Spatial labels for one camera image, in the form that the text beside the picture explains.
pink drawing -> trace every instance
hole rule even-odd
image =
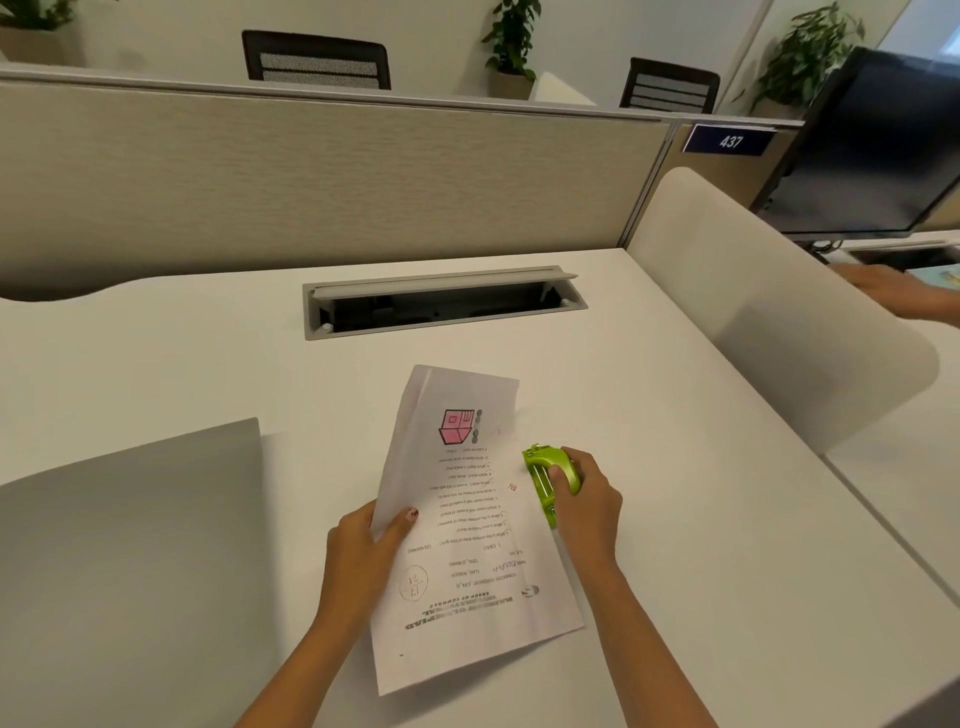
[[[473,429],[472,409],[448,409],[444,412],[444,426],[440,436],[445,445],[462,445]]]

printed worksheet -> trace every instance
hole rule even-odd
[[[514,428],[519,382],[414,368],[373,515],[420,519],[371,620],[379,693],[584,626]]]

green stapler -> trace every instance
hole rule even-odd
[[[523,463],[527,466],[530,477],[533,478],[534,488],[537,489],[537,496],[540,498],[540,505],[543,507],[543,514],[550,523],[551,528],[557,527],[557,513],[554,510],[555,495],[553,484],[547,475],[550,466],[556,465],[566,474],[566,480],[570,484],[570,493],[576,496],[580,493],[580,476],[576,468],[570,462],[569,456],[560,448],[551,448],[549,445],[533,445],[530,449],[523,451]]]

black mesh chair back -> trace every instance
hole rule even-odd
[[[380,43],[298,33],[244,31],[247,75],[255,81],[390,88]]]
[[[720,77],[685,65],[630,59],[622,109],[713,113]]]

office cubicle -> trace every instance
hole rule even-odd
[[[615,247],[661,168],[688,163],[749,197],[744,169],[755,164],[676,154],[696,121],[724,120],[10,66],[0,72],[0,293]],[[775,126],[784,139],[771,156],[796,123]]]
[[[955,187],[934,208],[930,216],[917,226],[919,232],[955,230],[960,230],[960,185]]]

